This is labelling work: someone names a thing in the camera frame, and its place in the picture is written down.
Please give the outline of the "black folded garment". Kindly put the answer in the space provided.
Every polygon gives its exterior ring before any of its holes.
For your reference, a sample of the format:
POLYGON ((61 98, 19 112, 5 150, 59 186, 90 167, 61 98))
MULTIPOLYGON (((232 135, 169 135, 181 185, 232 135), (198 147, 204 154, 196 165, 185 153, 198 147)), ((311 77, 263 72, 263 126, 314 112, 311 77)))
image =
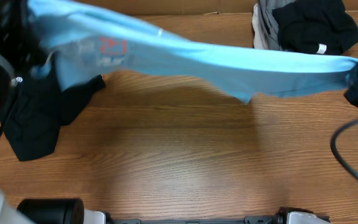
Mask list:
POLYGON ((274 9, 272 15, 285 50, 341 55, 358 43, 358 26, 342 0, 299 0, 274 9))

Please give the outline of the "beige folded garment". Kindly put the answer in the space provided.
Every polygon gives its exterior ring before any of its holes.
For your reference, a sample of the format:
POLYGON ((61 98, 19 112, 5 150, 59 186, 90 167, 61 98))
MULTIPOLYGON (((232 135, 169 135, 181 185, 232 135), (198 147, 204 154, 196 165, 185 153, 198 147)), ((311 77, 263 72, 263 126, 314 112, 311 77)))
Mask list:
POLYGON ((265 48, 265 39, 261 35, 258 4, 255 4, 253 7, 252 28, 254 30, 254 48, 255 49, 264 49, 265 48))

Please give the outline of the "black t-shirt on left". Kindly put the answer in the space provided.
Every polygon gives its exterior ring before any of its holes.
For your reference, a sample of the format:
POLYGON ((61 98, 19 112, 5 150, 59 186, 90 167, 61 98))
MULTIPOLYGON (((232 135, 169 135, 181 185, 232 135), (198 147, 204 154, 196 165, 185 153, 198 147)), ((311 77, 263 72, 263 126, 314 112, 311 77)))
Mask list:
POLYGON ((0 119, 17 159, 32 161, 54 153, 60 128, 71 124, 106 85, 97 75, 62 91, 55 70, 51 70, 45 78, 27 75, 17 87, 18 96, 9 96, 0 119))

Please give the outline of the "grey folded garment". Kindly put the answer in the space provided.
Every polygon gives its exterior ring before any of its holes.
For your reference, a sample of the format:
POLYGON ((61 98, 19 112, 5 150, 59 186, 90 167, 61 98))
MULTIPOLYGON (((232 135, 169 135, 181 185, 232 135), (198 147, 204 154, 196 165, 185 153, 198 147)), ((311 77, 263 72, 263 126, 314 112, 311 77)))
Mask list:
POLYGON ((294 2, 295 0, 258 0, 259 20, 267 38, 267 45, 270 50, 283 50, 278 43, 278 23, 273 17, 273 10, 294 2))

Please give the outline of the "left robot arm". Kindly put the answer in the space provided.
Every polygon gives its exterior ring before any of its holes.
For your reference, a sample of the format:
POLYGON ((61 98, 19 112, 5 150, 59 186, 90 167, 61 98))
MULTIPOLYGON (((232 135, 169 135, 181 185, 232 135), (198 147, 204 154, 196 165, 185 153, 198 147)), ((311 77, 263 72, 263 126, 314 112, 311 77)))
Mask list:
MULTIPOLYGON (((53 47, 63 45, 62 43, 68 41, 75 41, 84 39, 85 25, 90 26, 91 20, 102 19, 106 22, 106 15, 111 12, 104 9, 89 6, 82 3, 75 3, 71 1, 30 1, 30 9, 28 9, 27 1, 0 1, 0 112, 2 110, 2 118, 6 118, 9 121, 9 112, 15 110, 17 96, 20 92, 19 87, 13 87, 16 80, 17 73, 27 71, 35 66, 41 65, 46 62, 47 53, 52 50, 53 47), (29 16, 27 13, 34 12, 35 19, 29 22, 29 16), (41 22, 41 17, 57 20, 57 22, 63 22, 63 19, 57 19, 60 17, 68 17, 79 14, 80 19, 84 19, 85 22, 79 22, 82 28, 75 28, 74 31, 60 31, 60 38, 58 40, 58 31, 52 31, 52 28, 45 28, 44 33, 41 31, 33 33, 35 23, 41 22), (14 91, 11 94, 12 107, 10 111, 4 109, 6 99, 9 99, 10 91, 14 91)), ((61 124, 70 124, 74 119, 84 110, 87 104, 92 99, 93 95, 105 87, 104 81, 101 76, 97 76, 91 79, 86 84, 80 84, 79 87, 73 87, 61 92, 57 83, 57 77, 54 64, 51 67, 52 77, 47 77, 46 84, 37 84, 33 87, 52 87, 51 90, 46 90, 46 95, 41 96, 41 106, 46 106, 46 109, 52 110, 52 118, 47 116, 46 121, 52 122, 53 131, 51 134, 47 132, 46 137, 51 140, 42 140, 37 143, 54 143, 56 144, 57 136, 60 130, 61 124)))

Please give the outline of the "light blue printed t-shirt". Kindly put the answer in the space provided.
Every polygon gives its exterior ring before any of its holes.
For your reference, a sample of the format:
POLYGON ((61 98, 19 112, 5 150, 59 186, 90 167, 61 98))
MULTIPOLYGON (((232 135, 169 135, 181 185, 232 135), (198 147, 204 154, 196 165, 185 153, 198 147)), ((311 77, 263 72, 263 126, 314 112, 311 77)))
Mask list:
POLYGON ((116 70, 205 79, 242 101, 305 96, 347 86, 358 59, 207 44, 134 17, 74 1, 31 0, 29 21, 55 56, 62 89, 116 70))

